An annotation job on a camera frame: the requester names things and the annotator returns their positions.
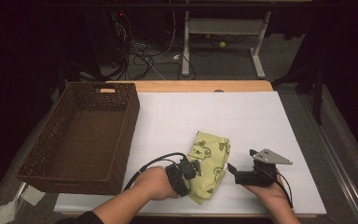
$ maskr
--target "sleeve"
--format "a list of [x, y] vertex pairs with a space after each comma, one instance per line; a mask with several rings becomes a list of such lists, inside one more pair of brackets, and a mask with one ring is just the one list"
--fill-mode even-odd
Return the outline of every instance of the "sleeve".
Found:
[[80, 217], [61, 219], [56, 224], [103, 224], [103, 222], [93, 212], [88, 211], [83, 213]]

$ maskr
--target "white surface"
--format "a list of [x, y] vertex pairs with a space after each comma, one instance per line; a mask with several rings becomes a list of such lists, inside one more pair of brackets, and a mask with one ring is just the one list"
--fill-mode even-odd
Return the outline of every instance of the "white surface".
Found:
[[0, 206], [0, 224], [5, 224], [14, 220], [16, 214], [16, 201]]
[[21, 194], [21, 197], [31, 205], [36, 206], [40, 202], [40, 200], [42, 200], [45, 194], [45, 192], [41, 192], [38, 189], [35, 189], [30, 186]]
[[[141, 109], [132, 140], [124, 185], [144, 164], [172, 152], [187, 153], [197, 131], [227, 137], [228, 162], [252, 170], [249, 149], [269, 148], [293, 162], [277, 165], [289, 181], [297, 214], [325, 214], [323, 202], [298, 146], [277, 92], [139, 93]], [[54, 211], [84, 212], [111, 196], [60, 194]], [[257, 198], [226, 173], [203, 205], [188, 199], [150, 202], [140, 212], [155, 215], [253, 215], [266, 211]]]

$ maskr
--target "cloth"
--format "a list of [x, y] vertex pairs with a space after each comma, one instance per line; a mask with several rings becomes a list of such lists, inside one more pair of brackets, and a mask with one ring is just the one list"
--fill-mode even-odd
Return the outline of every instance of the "cloth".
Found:
[[210, 133], [198, 132], [196, 142], [187, 154], [190, 161], [200, 160], [202, 176], [189, 180], [190, 192], [187, 195], [199, 205], [210, 200], [225, 174], [230, 144], [228, 138]]
[[61, 219], [56, 224], [103, 224], [103, 222], [93, 212], [88, 211], [83, 213], [80, 217]]

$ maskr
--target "yellow cloth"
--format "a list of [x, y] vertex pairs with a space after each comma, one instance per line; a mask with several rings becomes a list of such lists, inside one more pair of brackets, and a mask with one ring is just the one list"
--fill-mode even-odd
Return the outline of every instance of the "yellow cloth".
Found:
[[187, 195], [198, 204], [210, 200], [225, 174], [230, 145], [228, 138], [209, 133], [197, 133], [196, 142], [187, 154], [190, 161], [200, 159], [202, 176], [196, 175], [190, 182]]

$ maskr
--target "brown wicker basket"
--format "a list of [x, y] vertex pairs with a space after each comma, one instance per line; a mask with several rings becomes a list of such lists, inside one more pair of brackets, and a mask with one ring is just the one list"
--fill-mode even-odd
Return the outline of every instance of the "brown wicker basket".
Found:
[[44, 192], [119, 194], [139, 108], [133, 83], [70, 83], [17, 178]]

